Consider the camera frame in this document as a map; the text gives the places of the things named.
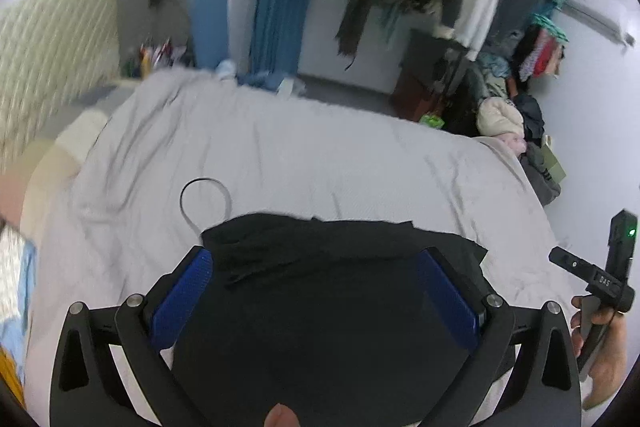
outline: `black controller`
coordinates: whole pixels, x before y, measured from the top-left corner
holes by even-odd
[[[636,292],[626,282],[631,261],[634,257],[638,217],[622,210],[611,219],[609,229],[609,255],[606,269],[588,263],[584,259],[555,247],[549,254],[549,261],[564,268],[587,283],[590,295],[582,300],[580,333],[584,338],[582,352],[577,359],[580,379],[584,380],[593,363],[608,325],[593,325],[591,315],[600,307],[612,307],[619,312],[628,312],[634,302]]]

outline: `hand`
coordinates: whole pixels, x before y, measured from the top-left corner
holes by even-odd
[[[582,297],[574,297],[571,304],[580,308]],[[580,355],[584,340],[580,336],[580,313],[577,312],[571,318],[571,341],[574,344],[574,354]],[[591,394],[584,399],[582,408],[591,409],[603,403],[611,397],[625,380],[626,371],[626,320],[621,313],[615,312],[612,308],[598,310],[591,317],[591,321],[596,325],[609,324],[609,331],[604,338],[602,347],[598,352],[589,376],[593,378],[593,388]]]

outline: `bed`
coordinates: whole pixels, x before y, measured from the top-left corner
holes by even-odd
[[[81,90],[107,84],[111,74]],[[225,184],[232,216],[413,221],[459,233],[488,249],[485,277],[510,304],[553,299],[570,316],[568,277],[547,260],[556,245],[548,220],[499,140],[174,68],[153,74],[113,111],[76,171],[27,234],[37,254],[24,397],[42,426],[49,424],[50,375],[68,306],[116,305],[174,269],[198,242],[178,197],[200,176]],[[193,185],[184,208],[206,229],[223,219],[225,203],[214,187]],[[154,419],[122,352],[114,355],[136,410]],[[503,386],[504,379],[494,385],[476,418],[492,411]]]

